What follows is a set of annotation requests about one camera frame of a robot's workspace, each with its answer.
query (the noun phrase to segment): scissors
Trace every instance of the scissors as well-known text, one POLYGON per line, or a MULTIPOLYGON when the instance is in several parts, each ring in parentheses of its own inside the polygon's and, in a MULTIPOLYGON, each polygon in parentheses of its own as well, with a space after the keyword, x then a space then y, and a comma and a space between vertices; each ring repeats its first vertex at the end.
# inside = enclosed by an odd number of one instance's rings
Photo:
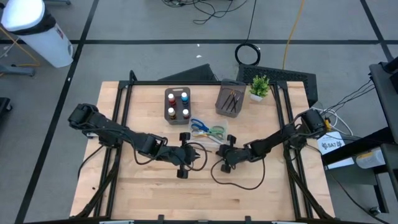
POLYGON ((192 123, 191 128, 193 136, 207 135, 209 138, 211 136, 220 141, 224 139, 225 129, 221 126, 213 126, 211 128, 208 128, 199 119, 191 119, 191 123, 192 123))

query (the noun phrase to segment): wooden table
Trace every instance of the wooden table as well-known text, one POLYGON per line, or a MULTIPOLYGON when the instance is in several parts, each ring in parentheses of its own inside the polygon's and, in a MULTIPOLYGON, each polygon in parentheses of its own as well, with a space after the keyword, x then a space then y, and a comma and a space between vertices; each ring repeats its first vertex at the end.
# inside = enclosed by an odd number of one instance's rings
MULTIPOLYGON (((97 107, 108 118, 112 117, 118 82, 104 82, 99 93, 97 107)), ((290 82, 289 95, 294 116, 308 109, 307 97, 301 82, 290 82)), ((187 131, 187 125, 171 126, 163 115, 164 90, 175 86, 136 85, 132 96, 127 126, 134 131, 154 133, 169 139, 169 146, 179 146, 179 133, 187 131)), ((250 100, 246 89, 243 109, 237 118, 227 118, 215 113, 215 101, 220 86, 188 86, 192 95, 192 114, 203 119, 227 119, 228 132, 237 137, 236 145, 254 139, 266 138, 280 129, 275 99, 269 93, 260 103, 250 100)), ((316 141, 309 144, 317 147, 316 141)), ((85 157, 98 148, 98 139, 88 140, 85 157)), ((146 166, 134 162, 133 150, 123 144, 112 219, 156 220, 159 214, 166 220, 295 220, 283 146, 273 148, 266 157, 266 178, 256 190, 243 190, 231 185, 219 185, 210 175, 210 167, 220 158, 209 154, 208 163, 200 172, 189 172, 188 179, 176 178, 177 167, 167 162, 154 161, 146 166)), ((92 158, 81 170, 71 215, 76 215, 88 203, 94 189, 98 188, 105 150, 92 158)), ((195 167, 203 163, 195 161, 195 167)), ((147 160, 138 155, 139 161, 147 160)), ((308 189, 319 204, 334 216, 330 193, 317 151, 302 150, 303 166, 308 189)), ((247 187, 257 185, 262 177, 262 162, 244 162, 230 174, 215 169, 215 176, 223 182, 234 182, 247 187)), ((303 198, 298 190, 300 210, 305 217, 303 198)), ((101 214, 105 213, 108 193, 104 194, 101 214)))

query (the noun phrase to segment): potted plant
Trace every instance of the potted plant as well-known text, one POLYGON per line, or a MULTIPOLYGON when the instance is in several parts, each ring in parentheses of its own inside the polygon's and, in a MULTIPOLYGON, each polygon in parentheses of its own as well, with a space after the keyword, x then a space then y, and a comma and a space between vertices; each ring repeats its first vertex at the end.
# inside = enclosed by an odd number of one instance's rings
POLYGON ((268 78, 263 77, 256 77, 253 78, 253 84, 251 85, 250 89, 250 99, 260 102, 265 96, 267 96, 267 92, 269 89, 268 85, 268 78))

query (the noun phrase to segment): yellow cable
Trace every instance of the yellow cable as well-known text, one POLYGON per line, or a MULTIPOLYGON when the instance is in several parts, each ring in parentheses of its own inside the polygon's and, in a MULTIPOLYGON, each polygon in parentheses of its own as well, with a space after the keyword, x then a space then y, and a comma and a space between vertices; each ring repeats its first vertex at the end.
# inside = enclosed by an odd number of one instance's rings
POLYGON ((10 38, 10 40, 12 40, 23 52, 25 52, 27 55, 29 55, 29 57, 31 59, 33 59, 36 64, 22 64, 22 65, 17 65, 17 66, 33 66, 33 67, 38 67, 40 66, 40 62, 31 54, 29 53, 27 50, 25 50, 21 45, 19 45, 16 40, 14 40, 1 26, 0 26, 0 30, 8 37, 10 38))
POLYGON ((282 69, 283 70, 285 70, 285 61, 286 61, 286 56, 287 56, 287 49, 289 49, 290 40, 291 40, 291 38, 293 36, 294 30, 296 29, 296 25, 297 25, 298 21, 300 20, 301 12, 303 11, 303 7, 304 7, 304 1, 305 0, 301 1, 301 6, 300 6, 300 10, 298 11, 298 14, 297 14, 296 21, 294 22, 292 31, 290 32, 289 38, 287 39, 287 43, 286 43, 286 47, 285 47, 285 54, 284 54, 284 62, 282 64, 282 69))

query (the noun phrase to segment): white trash can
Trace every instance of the white trash can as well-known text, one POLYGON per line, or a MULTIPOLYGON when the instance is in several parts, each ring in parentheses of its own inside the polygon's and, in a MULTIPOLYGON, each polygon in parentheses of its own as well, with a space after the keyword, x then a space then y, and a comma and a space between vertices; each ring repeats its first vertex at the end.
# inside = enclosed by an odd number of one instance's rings
POLYGON ((9 0, 1 24, 55 68, 72 63, 73 46, 46 10, 43 0, 9 0))

